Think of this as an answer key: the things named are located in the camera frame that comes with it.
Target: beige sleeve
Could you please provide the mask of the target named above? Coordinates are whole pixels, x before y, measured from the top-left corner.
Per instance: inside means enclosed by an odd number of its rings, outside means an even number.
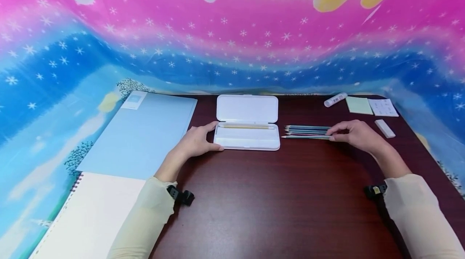
[[[386,179],[389,216],[397,225],[413,259],[463,259],[465,252],[441,212],[436,196],[415,174]]]
[[[107,259],[147,259],[163,226],[174,213],[174,200],[166,188],[177,183],[147,180],[116,235]]]

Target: sketchbook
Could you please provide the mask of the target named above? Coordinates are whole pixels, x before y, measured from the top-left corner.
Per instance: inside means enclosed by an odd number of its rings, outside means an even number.
[[[147,179],[186,134],[196,104],[132,91],[76,170]]]
[[[82,173],[29,259],[104,259],[145,180]]]

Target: colorful fabric backdrop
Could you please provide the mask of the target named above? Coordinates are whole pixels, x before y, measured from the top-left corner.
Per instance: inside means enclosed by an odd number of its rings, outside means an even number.
[[[0,0],[0,11],[2,258],[30,255],[134,89],[381,94],[462,191],[463,0]]]

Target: light blue folder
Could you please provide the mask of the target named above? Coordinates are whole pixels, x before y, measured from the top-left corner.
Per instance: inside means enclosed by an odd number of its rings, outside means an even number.
[[[196,104],[196,99],[133,91],[77,170],[147,179],[186,133]]]

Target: wood grain surface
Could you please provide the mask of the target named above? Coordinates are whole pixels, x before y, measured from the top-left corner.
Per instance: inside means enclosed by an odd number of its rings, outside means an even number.
[[[191,126],[216,120],[216,96],[195,97]],[[278,98],[280,134],[288,124],[353,119],[380,133],[374,124],[380,117],[349,113],[345,101],[326,108],[325,96]],[[397,135],[389,143],[431,186],[464,244],[464,200],[402,117],[382,119]],[[363,194],[364,186],[382,180],[370,155],[324,140],[281,139],[276,152],[225,150],[192,158],[178,182],[196,198],[190,207],[175,207],[152,258],[408,258],[383,201]]]

